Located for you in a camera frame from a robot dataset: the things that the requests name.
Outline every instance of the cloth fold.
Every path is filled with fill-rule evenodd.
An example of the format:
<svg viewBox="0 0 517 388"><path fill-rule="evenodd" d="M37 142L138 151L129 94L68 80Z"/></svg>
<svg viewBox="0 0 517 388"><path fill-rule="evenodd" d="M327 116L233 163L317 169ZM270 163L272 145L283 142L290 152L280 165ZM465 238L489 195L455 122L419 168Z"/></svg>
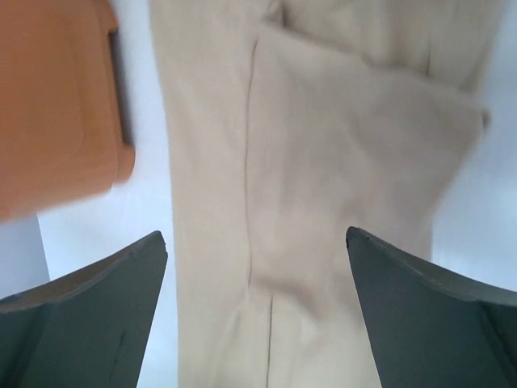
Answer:
<svg viewBox="0 0 517 388"><path fill-rule="evenodd" d="M345 231L426 255L433 210L483 132L486 111L458 90L477 85L455 78L458 57L422 70L394 60L393 44L318 34L316 3L151 1L170 132L180 388L380 386ZM339 31L381 31L387 2L345 3L334 2L358 11ZM432 2L416 3L422 12ZM397 29L386 20L382 31ZM485 63L495 28L481 30L463 75Z"/></svg>

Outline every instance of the fabric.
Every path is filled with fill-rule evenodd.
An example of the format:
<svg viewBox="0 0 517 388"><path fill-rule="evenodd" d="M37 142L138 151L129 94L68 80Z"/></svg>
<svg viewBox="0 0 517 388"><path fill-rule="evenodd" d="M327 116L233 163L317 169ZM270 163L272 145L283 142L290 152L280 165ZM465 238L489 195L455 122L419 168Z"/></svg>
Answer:
<svg viewBox="0 0 517 388"><path fill-rule="evenodd" d="M150 4L180 388L379 387L345 231L428 253L433 210L487 122L464 91L503 2Z"/></svg>

